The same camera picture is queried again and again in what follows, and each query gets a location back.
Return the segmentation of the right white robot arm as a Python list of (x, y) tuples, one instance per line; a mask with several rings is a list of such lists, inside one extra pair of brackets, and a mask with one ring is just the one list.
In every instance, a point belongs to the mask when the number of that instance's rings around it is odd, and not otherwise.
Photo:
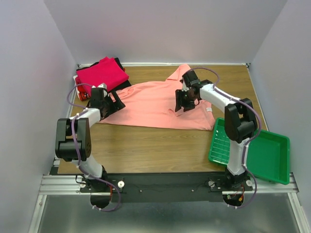
[(199, 80), (194, 69), (182, 75), (181, 83), (182, 88), (175, 91), (176, 112), (192, 110), (196, 101), (206, 100), (224, 113), (230, 151), (223, 184), (227, 189), (235, 190), (250, 174), (246, 161), (249, 144), (261, 130), (258, 113), (250, 99), (239, 99), (217, 88), (216, 83)]

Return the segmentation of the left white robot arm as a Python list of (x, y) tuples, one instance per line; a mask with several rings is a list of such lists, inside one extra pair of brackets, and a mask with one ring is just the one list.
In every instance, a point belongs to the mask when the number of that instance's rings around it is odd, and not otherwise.
[(71, 162), (91, 180), (98, 192), (114, 185), (107, 180), (105, 168), (92, 155), (91, 127), (125, 108), (115, 91), (109, 93), (103, 84), (91, 87), (88, 107), (70, 118), (60, 118), (56, 125), (55, 154), (59, 159)]

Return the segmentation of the salmon pink t-shirt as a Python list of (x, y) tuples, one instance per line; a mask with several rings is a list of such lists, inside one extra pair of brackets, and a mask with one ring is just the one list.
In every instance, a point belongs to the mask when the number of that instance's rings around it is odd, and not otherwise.
[(211, 103), (201, 100), (190, 111), (175, 111), (175, 91), (182, 75), (190, 69), (180, 65), (165, 81), (138, 83), (117, 91), (125, 107), (101, 121), (102, 124), (212, 131), (215, 118)]

